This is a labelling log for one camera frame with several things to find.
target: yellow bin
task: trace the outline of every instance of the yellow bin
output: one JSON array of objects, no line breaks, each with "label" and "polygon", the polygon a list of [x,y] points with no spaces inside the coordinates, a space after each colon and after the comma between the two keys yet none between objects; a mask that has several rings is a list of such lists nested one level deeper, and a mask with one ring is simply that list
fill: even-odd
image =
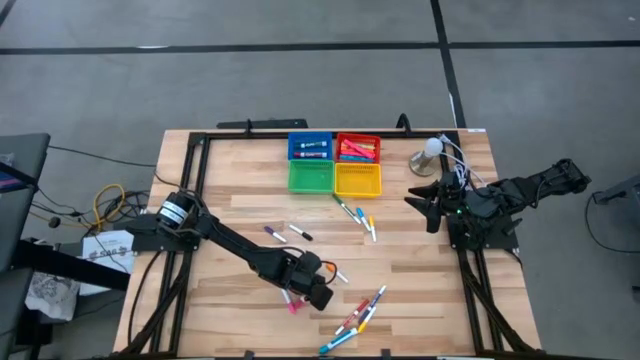
[{"label": "yellow bin", "polygon": [[336,163],[335,176],[336,195],[362,198],[382,195],[379,164]]}]

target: wooden table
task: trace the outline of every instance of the wooden table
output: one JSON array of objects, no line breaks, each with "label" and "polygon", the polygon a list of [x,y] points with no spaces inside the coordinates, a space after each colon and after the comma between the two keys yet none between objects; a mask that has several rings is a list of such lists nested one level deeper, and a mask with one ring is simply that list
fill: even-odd
[{"label": "wooden table", "polygon": [[[487,134],[467,130],[459,134],[473,169],[487,182],[496,180]],[[165,133],[158,160],[162,178],[180,182],[188,136],[187,130]],[[387,291],[366,332],[331,355],[372,356],[379,355],[381,348],[391,349],[393,355],[473,354],[460,271],[448,245],[446,226],[437,234],[428,234],[425,218],[403,201],[408,188],[440,177],[438,172],[420,178],[407,166],[424,140],[383,139],[383,195],[344,199],[351,209],[359,206],[375,217],[377,243],[331,196],[287,191],[286,145],[286,140],[213,141],[203,198],[213,214],[248,239],[279,245],[264,232],[263,226],[269,225],[291,245],[336,262],[350,283],[336,280],[331,285],[335,294],[325,311],[306,307],[291,315],[279,289],[260,280],[244,261],[205,241],[194,256],[179,356],[242,356],[247,349],[257,356],[316,355],[358,303],[372,297],[383,284]],[[192,182],[196,169],[194,164]],[[154,179],[150,211],[156,211],[174,190]],[[288,224],[304,229],[315,240],[307,242],[289,230]],[[135,261],[114,350],[126,346],[131,305],[151,256],[142,254]],[[501,250],[486,251],[485,256],[496,305],[525,341],[539,346],[520,266]],[[135,332],[156,306],[164,255],[158,260],[136,308]],[[484,345],[490,348],[485,312],[478,306]],[[170,309],[161,350],[167,348],[172,320]]]}]

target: purple marker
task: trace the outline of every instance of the purple marker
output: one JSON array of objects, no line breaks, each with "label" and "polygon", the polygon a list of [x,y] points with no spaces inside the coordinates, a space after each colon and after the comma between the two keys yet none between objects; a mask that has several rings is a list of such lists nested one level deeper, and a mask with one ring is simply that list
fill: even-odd
[{"label": "purple marker", "polygon": [[264,231],[268,232],[269,234],[271,234],[271,236],[273,236],[274,238],[282,241],[283,243],[287,243],[287,239],[283,238],[282,235],[278,234],[277,232],[273,231],[272,228],[265,226],[264,227]]}]

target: plastic bin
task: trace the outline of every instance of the plastic bin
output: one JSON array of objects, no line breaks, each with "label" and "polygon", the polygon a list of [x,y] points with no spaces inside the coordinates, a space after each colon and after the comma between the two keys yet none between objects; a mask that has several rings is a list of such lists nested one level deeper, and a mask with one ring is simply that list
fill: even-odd
[{"label": "plastic bin", "polygon": [[373,159],[373,163],[374,164],[380,163],[380,138],[379,137],[369,136],[369,135],[360,135],[360,134],[349,134],[349,133],[338,133],[338,139],[337,139],[338,141],[336,141],[336,162],[359,163],[357,161],[340,159],[340,153],[341,153],[340,149],[342,148],[342,142],[344,141],[344,139],[348,139],[353,143],[371,144],[375,146],[376,148],[373,151],[375,155]]},{"label": "plastic bin", "polygon": [[[295,144],[300,142],[326,141],[327,146],[296,149]],[[305,160],[333,160],[333,137],[331,132],[290,132],[289,133],[289,160],[300,160],[293,157],[294,152],[326,152],[326,158],[308,158]]]},{"label": "plastic bin", "polygon": [[379,164],[336,163],[335,193],[339,196],[374,198],[382,195]]},{"label": "plastic bin", "polygon": [[334,163],[332,160],[289,161],[289,191],[327,194],[333,192]]}]

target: desk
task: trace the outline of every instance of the desk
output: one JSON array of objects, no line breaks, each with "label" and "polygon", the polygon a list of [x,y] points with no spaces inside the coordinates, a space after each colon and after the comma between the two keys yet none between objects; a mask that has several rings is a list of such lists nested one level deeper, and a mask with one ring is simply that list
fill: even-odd
[{"label": "desk", "polygon": [[[496,180],[487,134],[460,130],[459,135],[474,170],[488,182]],[[163,179],[180,182],[188,136],[186,130],[165,133],[158,160]],[[437,234],[426,233],[425,218],[403,201],[409,187],[440,177],[440,172],[426,179],[411,173],[407,161],[423,146],[420,139],[383,139],[383,195],[343,199],[352,209],[361,206],[375,217],[378,242],[373,243],[331,196],[288,192],[286,140],[213,141],[203,193],[210,211],[260,245],[279,245],[263,230],[264,225],[273,227],[290,245],[335,261],[350,284],[336,280],[331,285],[335,294],[325,311],[307,307],[290,315],[278,289],[260,280],[242,260],[203,242],[194,256],[178,355],[242,356],[245,350],[256,356],[316,355],[361,299],[373,296],[383,284],[387,291],[366,332],[331,355],[374,356],[381,348],[391,349],[393,355],[473,354],[457,257],[449,248],[446,227]],[[199,154],[194,159],[192,186]],[[156,211],[174,190],[154,180],[149,210]],[[315,240],[307,242],[289,230],[290,223]],[[518,263],[501,250],[486,251],[485,256],[496,305],[526,342],[539,347]],[[135,261],[114,350],[126,346],[133,298],[151,257],[142,254]],[[159,260],[136,307],[134,332],[155,309],[164,255]],[[490,348],[486,316],[478,306],[484,344]],[[161,350],[167,348],[172,320],[170,309]]]}]

